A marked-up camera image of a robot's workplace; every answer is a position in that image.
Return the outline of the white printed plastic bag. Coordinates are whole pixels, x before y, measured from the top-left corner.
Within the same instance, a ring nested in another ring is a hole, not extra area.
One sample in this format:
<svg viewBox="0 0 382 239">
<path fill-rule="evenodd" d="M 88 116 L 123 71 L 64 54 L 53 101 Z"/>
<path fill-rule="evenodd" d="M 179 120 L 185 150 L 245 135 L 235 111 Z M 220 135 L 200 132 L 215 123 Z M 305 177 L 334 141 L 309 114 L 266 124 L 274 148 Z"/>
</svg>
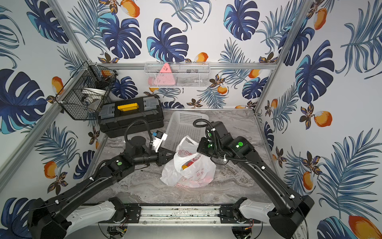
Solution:
<svg viewBox="0 0 382 239">
<path fill-rule="evenodd" d="M 160 180 L 170 187 L 200 188 L 197 179 L 200 174 L 212 171 L 215 173 L 216 165 L 211 159 L 197 152 L 199 143 L 185 136 L 176 148 L 175 155 L 163 168 Z M 186 163 L 193 164 L 182 169 Z"/>
</svg>

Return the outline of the pink peach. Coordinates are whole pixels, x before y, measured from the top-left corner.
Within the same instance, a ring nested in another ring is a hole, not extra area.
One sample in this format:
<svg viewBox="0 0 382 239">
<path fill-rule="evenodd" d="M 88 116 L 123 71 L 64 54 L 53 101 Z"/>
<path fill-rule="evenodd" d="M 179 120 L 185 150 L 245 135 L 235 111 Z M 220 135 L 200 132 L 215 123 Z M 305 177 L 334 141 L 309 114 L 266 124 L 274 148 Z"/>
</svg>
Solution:
<svg viewBox="0 0 382 239">
<path fill-rule="evenodd" d="M 204 172 L 203 174 L 200 174 L 197 179 L 197 184 L 199 187 L 205 187 L 208 184 L 210 184 L 214 179 L 214 172 Z"/>
</svg>

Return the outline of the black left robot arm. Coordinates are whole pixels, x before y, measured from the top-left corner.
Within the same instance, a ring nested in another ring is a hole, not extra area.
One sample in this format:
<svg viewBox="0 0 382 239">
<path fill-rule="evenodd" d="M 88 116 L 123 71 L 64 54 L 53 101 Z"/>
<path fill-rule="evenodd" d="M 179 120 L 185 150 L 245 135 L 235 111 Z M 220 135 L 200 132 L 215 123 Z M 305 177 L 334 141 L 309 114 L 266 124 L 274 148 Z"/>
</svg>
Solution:
<svg viewBox="0 0 382 239">
<path fill-rule="evenodd" d="M 87 216 L 76 210 L 103 189 L 132 174 L 136 165 L 155 163 L 162 166 L 173 159 L 174 154 L 162 147 L 151 149 L 145 138 L 134 136 L 126 141 L 121 154 L 102 161 L 89 178 L 46 201 L 37 199 L 28 212 L 27 226 L 32 238 L 63 239 L 74 232 L 80 222 L 86 225 L 103 221 L 126 222 L 126 206 L 117 198 L 102 203 Z"/>
</svg>

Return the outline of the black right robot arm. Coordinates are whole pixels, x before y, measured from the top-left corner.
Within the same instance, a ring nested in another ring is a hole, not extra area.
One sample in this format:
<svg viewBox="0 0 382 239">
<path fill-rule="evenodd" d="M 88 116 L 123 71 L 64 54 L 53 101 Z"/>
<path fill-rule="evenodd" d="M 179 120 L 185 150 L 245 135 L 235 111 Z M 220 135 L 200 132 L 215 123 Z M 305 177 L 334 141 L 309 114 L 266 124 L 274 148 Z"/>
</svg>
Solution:
<svg viewBox="0 0 382 239">
<path fill-rule="evenodd" d="M 198 153 L 229 161 L 244 170 L 271 199 L 270 204 L 258 203 L 245 197 L 239 199 L 232 208 L 234 220 L 240 223 L 257 220 L 268 222 L 281 237 L 291 239 L 314 205 L 310 196 L 302 196 L 287 186 L 268 167 L 255 147 L 244 137 L 233 138 L 221 121 L 209 122 L 197 119 L 193 126 L 205 129 Z"/>
</svg>

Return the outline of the white perforated plastic basket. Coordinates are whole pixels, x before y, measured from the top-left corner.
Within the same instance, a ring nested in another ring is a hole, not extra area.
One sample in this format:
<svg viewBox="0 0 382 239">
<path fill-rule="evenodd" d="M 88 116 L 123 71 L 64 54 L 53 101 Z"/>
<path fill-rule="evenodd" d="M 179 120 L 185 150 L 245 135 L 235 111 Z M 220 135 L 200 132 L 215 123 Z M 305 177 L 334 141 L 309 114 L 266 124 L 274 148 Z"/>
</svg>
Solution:
<svg viewBox="0 0 382 239">
<path fill-rule="evenodd" d="M 209 116 L 201 113 L 193 113 L 186 111 L 175 111 L 169 120 L 166 134 L 168 135 L 163 148 L 175 151 L 181 140 L 185 136 L 189 136 L 192 140 L 199 142 L 205 136 L 203 128 L 193 126 L 193 122 L 197 119 L 209 120 Z"/>
</svg>

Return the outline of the black yellow toolbox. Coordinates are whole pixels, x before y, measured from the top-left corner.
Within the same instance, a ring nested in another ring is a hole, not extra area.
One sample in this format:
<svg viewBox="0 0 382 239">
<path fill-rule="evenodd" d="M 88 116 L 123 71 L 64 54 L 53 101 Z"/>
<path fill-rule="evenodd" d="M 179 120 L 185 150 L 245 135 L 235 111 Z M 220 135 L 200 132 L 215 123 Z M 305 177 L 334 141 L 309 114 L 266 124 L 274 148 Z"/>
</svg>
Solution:
<svg viewBox="0 0 382 239">
<path fill-rule="evenodd" d="M 158 97 L 132 98 L 104 105 L 98 114 L 100 131 L 109 138 L 123 136 L 135 120 L 146 120 L 150 129 L 164 126 L 164 114 Z"/>
</svg>

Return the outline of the pink triangle card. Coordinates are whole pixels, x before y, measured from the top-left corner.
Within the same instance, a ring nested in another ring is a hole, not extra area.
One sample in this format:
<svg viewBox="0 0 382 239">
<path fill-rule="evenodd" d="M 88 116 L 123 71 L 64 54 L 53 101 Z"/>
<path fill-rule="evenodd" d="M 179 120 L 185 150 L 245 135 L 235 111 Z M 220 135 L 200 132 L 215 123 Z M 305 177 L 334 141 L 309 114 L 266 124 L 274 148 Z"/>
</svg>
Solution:
<svg viewBox="0 0 382 239">
<path fill-rule="evenodd" d="M 153 84 L 155 86 L 175 86 L 176 80 L 174 78 L 171 66 L 165 63 L 160 72 L 156 74 Z"/>
</svg>

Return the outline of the orange handled screwdriver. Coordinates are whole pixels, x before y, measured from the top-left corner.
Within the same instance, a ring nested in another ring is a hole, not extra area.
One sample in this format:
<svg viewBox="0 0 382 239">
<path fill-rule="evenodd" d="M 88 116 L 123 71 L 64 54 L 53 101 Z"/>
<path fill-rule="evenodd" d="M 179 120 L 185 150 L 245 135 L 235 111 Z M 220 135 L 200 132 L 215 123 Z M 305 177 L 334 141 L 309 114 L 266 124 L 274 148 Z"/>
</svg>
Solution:
<svg viewBox="0 0 382 239">
<path fill-rule="evenodd" d="M 182 166 L 182 169 L 184 170 L 184 169 L 190 167 L 192 164 L 193 164 L 193 162 L 186 163 L 186 164 L 184 164 L 184 165 Z M 141 172 L 146 172 L 146 173 L 151 173 L 151 174 L 156 174 L 156 175 L 161 175 L 161 173 L 152 172 L 152 171 L 143 170 L 143 169 L 139 169 L 139 171 L 141 171 Z"/>
</svg>

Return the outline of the aluminium linear rail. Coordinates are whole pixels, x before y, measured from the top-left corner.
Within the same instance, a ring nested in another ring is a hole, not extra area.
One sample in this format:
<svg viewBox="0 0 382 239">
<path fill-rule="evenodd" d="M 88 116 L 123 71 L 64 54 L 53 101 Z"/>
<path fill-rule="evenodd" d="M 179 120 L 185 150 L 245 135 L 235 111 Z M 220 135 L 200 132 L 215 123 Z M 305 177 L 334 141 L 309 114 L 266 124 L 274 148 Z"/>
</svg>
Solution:
<svg viewBox="0 0 382 239">
<path fill-rule="evenodd" d="M 246 200 L 239 212 L 246 222 L 234 219 L 232 205 L 195 206 L 146 206 L 128 204 L 125 209 L 117 209 L 106 201 L 94 206 L 81 206 L 67 217 L 71 222 L 69 231 L 95 225 L 109 226 L 244 226 L 251 223 L 269 225 L 267 213 L 274 208 L 271 203 Z"/>
</svg>

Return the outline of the clear wall shelf basket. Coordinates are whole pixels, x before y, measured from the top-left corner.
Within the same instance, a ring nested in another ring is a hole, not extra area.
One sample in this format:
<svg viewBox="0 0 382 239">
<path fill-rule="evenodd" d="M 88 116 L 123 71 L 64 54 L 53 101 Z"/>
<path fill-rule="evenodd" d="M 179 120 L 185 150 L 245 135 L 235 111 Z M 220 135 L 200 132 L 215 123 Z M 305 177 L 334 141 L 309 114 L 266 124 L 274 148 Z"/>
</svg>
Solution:
<svg viewBox="0 0 382 239">
<path fill-rule="evenodd" d="M 176 80 L 175 86 L 155 86 L 153 84 L 156 74 L 158 74 L 166 62 L 147 62 L 144 72 L 148 76 L 148 86 L 154 88 L 197 88 L 210 84 L 210 63 L 209 62 L 174 62 L 169 63 Z"/>
</svg>

